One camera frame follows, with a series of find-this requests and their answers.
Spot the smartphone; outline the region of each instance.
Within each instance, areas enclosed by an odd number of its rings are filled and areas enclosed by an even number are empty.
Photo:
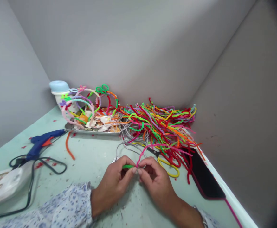
[[[220,185],[216,181],[213,174],[205,165],[203,159],[200,154],[193,148],[190,148],[192,151],[192,177],[200,191],[200,194],[205,199],[210,200],[222,200],[225,199],[225,193],[221,189]],[[187,166],[189,167],[189,155],[185,154],[185,158],[187,159]]]

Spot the wrist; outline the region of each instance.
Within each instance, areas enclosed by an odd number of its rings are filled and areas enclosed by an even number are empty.
[[[91,210],[92,210],[92,218],[99,216],[102,212],[102,202],[101,197],[99,195],[98,189],[93,189],[91,191]]]
[[[175,202],[175,209],[171,219],[178,227],[204,228],[200,213],[179,197]]]

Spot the patterned shirt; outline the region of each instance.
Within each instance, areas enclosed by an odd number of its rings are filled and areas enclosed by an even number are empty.
[[[0,222],[0,228],[77,228],[92,227],[91,186],[71,184],[62,193],[36,210]],[[220,228],[219,223],[203,210],[198,210],[207,228]]]

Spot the green table surface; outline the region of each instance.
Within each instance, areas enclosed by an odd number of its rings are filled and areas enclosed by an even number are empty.
[[[46,132],[63,129],[66,121],[62,118],[58,107],[55,107],[41,119],[29,126],[23,132],[18,134],[11,141],[0,148],[0,171],[9,168],[8,163],[16,156],[26,154],[32,147],[29,138],[42,135]],[[62,192],[71,183],[80,183],[90,181],[94,187],[97,187],[107,166],[115,158],[116,147],[121,140],[117,136],[98,136],[77,134],[70,137],[69,148],[73,152],[76,160],[73,161],[66,151],[65,141],[67,134],[56,140],[53,145],[49,146],[43,156],[49,156],[68,165],[65,173],[55,175],[47,167],[42,166],[36,170],[33,185],[33,199],[31,206],[24,212],[36,209],[44,204],[51,197]],[[139,155],[126,150],[123,146],[118,149],[118,155],[127,155],[134,162]],[[175,170],[165,166],[171,173]],[[190,185],[186,180],[186,170],[180,168],[180,176],[175,180],[171,178],[172,185],[183,200],[190,205],[196,205],[216,218],[222,227],[239,227],[227,204],[223,200],[206,200],[204,199],[195,185],[193,178],[190,176]],[[27,201],[27,186],[24,187],[13,198],[0,204],[0,213],[13,211],[24,207]],[[229,201],[238,202],[233,194],[227,193]],[[234,208],[243,227],[254,227],[255,224],[247,213],[238,208]],[[110,211],[103,213],[96,223],[96,227],[174,227],[171,221],[166,218],[153,204],[151,198],[146,192],[144,186],[139,184],[138,175],[136,174],[131,182],[125,196]]]

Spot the black cable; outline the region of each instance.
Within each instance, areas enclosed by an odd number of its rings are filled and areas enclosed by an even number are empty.
[[[12,162],[19,158],[19,157],[22,157],[22,156],[26,156],[26,155],[20,155],[20,156],[17,156],[15,158],[13,158],[10,162],[9,162],[9,166],[10,167],[14,167],[12,165]],[[62,171],[62,172],[57,172],[53,167],[51,167],[47,162],[45,162],[43,159],[49,159],[49,160],[52,160],[58,164],[61,164],[65,167],[65,169]],[[19,209],[19,210],[16,210],[16,211],[12,211],[12,212],[7,212],[7,213],[3,213],[3,214],[0,214],[0,218],[2,217],[5,217],[5,216],[9,216],[9,215],[13,215],[13,214],[16,214],[16,213],[19,213],[19,212],[22,212],[24,211],[25,209],[28,208],[28,206],[30,205],[30,202],[31,202],[31,195],[32,195],[32,187],[33,187],[33,182],[34,182],[34,167],[35,167],[35,162],[36,161],[41,161],[43,164],[45,164],[53,173],[55,174],[63,174],[66,170],[67,170],[67,165],[63,162],[60,162],[60,161],[57,161],[53,158],[50,158],[50,157],[42,157],[42,158],[38,158],[37,160],[35,160],[32,164],[32,176],[31,176],[31,182],[30,182],[30,186],[29,186],[29,192],[28,192],[28,200],[27,200],[27,204],[24,208],[22,209]]]

